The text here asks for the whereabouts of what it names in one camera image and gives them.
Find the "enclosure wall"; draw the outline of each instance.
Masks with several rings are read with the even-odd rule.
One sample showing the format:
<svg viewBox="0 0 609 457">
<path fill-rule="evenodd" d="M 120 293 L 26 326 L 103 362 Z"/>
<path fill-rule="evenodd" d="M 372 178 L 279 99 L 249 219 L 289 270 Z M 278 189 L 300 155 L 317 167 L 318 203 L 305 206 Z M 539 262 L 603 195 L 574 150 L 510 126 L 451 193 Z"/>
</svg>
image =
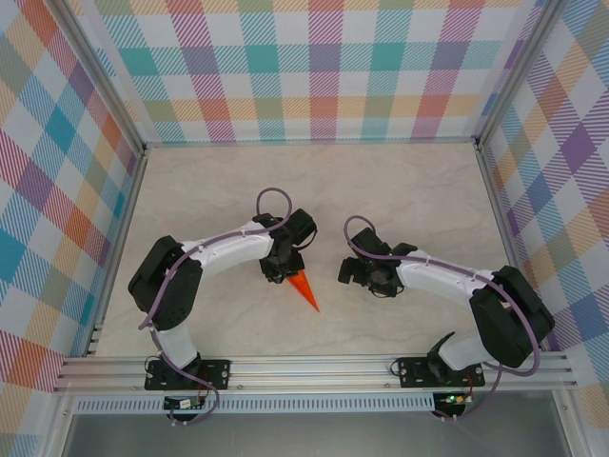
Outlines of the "enclosure wall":
<svg viewBox="0 0 609 457">
<path fill-rule="evenodd" d="M 609 443 L 608 24 L 607 1 L 570 2 L 486 150 L 599 448 Z"/>
<path fill-rule="evenodd" d="M 69 0 L 152 142 L 469 138 L 543 0 Z"/>
<path fill-rule="evenodd" d="M 0 0 L 0 455 L 86 337 L 136 153 L 42 0 Z"/>
</svg>

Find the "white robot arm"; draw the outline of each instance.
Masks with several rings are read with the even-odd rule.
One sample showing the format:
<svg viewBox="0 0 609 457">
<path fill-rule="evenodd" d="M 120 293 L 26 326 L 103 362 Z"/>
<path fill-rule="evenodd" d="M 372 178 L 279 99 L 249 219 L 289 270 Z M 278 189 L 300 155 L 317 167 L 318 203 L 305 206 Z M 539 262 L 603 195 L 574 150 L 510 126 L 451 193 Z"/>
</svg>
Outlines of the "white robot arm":
<svg viewBox="0 0 609 457">
<path fill-rule="evenodd" d="M 236 231 L 246 232 L 263 228 L 261 224 L 250 221 Z M 273 239 L 268 233 L 227 238 L 203 248 L 207 240 L 185 241 L 181 246 L 183 252 L 198 247 L 189 257 L 192 261 L 199 262 L 202 277 L 206 278 L 243 262 L 264 259 L 273 246 Z M 197 349 L 192 344 L 186 320 L 174 328 L 159 330 L 157 341 L 178 368 L 186 367 L 197 357 Z"/>
<path fill-rule="evenodd" d="M 297 209 L 283 224 L 265 213 L 213 238 L 183 243 L 170 236 L 159 239 L 128 285 L 138 308 L 147 314 L 140 329 L 154 332 L 153 340 L 175 367 L 188 367 L 198 360 L 198 352 L 186 319 L 201 278 L 259 260 L 266 279 L 282 283 L 305 268 L 301 244 L 316 231 L 313 219 Z"/>
<path fill-rule="evenodd" d="M 405 243 L 391 248 L 373 228 L 347 236 L 347 242 L 357 258 L 343 261 L 339 282 L 353 280 L 375 295 L 389 297 L 403 288 L 419 288 L 472 310 L 477 329 L 450 333 L 427 354 L 429 371 L 439 384 L 447 382 L 451 373 L 487 361 L 518 368 L 534 350 L 532 342 L 541 341 L 554 327 L 552 315 L 516 268 L 474 270 Z M 505 303 L 505 295 L 515 307 Z"/>
</svg>

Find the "black mounting bracket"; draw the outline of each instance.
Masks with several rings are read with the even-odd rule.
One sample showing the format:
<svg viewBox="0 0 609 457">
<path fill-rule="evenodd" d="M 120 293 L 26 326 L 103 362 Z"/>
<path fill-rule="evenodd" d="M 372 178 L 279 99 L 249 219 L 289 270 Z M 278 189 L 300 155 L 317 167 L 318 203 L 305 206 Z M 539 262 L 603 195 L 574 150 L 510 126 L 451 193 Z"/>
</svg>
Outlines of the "black mounting bracket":
<svg viewBox="0 0 609 457">
<path fill-rule="evenodd" d="M 482 387 L 485 384 L 482 366 L 472 365 L 461 371 L 450 371 L 445 383 L 438 381 L 438 378 L 429 369 L 427 357 L 401 357 L 394 362 L 397 371 L 394 373 L 400 377 L 401 388 L 413 387 Z"/>
<path fill-rule="evenodd" d="M 228 389 L 228 380 L 230 379 L 229 360 L 195 359 L 192 364 L 185 368 L 185 371 L 209 382 L 218 390 Z M 146 372 L 144 390 L 197 390 L 199 388 L 196 381 L 177 373 L 164 360 L 148 362 Z"/>
</svg>

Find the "metal rail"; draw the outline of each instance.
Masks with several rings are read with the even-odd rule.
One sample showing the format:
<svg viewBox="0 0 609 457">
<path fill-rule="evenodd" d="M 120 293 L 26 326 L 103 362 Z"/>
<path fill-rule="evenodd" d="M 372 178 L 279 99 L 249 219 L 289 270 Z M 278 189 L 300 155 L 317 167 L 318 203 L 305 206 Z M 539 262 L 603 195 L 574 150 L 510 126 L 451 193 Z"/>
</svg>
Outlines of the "metal rail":
<svg viewBox="0 0 609 457">
<path fill-rule="evenodd" d="M 78 61 L 87 71 L 93 85 L 108 105 L 108 108 L 121 128 L 121 131 L 128 139 L 131 146 L 142 154 L 145 140 L 135 127 L 131 116 L 128 114 L 127 108 L 125 108 L 121 97 L 118 95 L 118 92 L 110 81 L 97 53 L 81 29 L 78 19 L 71 8 L 66 4 L 66 0 L 47 0 L 46 4 L 55 18 L 55 21 L 57 21 L 61 31 L 66 35 L 74 48 Z"/>
<path fill-rule="evenodd" d="M 229 394 L 296 393 L 373 393 L 373 392 L 443 392 L 453 387 L 400 388 L 398 378 L 389 371 L 391 363 L 402 355 L 359 356 L 290 356 L 232 357 Z M 64 395 L 149 395 L 144 390 L 144 357 L 88 357 L 66 359 L 55 392 Z M 527 360 L 522 368 L 530 367 Z M 484 370 L 490 389 L 496 371 Z M 554 390 L 577 386 L 575 376 L 562 352 L 544 352 L 539 371 L 528 378 L 504 374 L 500 390 Z M 195 390 L 170 391 L 166 394 L 194 395 Z"/>
</svg>

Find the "beige floor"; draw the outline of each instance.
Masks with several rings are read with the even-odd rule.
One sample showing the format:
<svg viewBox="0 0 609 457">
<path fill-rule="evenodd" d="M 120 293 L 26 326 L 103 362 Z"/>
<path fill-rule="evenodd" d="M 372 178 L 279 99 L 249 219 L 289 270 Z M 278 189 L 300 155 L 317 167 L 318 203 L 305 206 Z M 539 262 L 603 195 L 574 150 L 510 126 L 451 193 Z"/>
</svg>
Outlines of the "beige floor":
<svg viewBox="0 0 609 457">
<path fill-rule="evenodd" d="M 474 326 L 466 309 L 427 292 L 377 299 L 338 283 L 351 253 L 343 222 L 354 213 L 370 218 L 390 245 L 414 244 L 475 268 L 506 263 L 468 144 L 154 149 L 97 355 L 153 352 L 147 332 L 137 330 L 144 314 L 127 284 L 159 237 L 196 240 L 235 229 L 254 215 L 267 186 L 289 192 L 319 226 L 304 261 L 322 313 L 289 284 L 269 284 L 258 262 L 242 264 L 200 287 L 188 324 L 204 355 L 426 352 L 447 332 Z M 283 214 L 285 204 L 269 195 L 263 209 Z"/>
</svg>

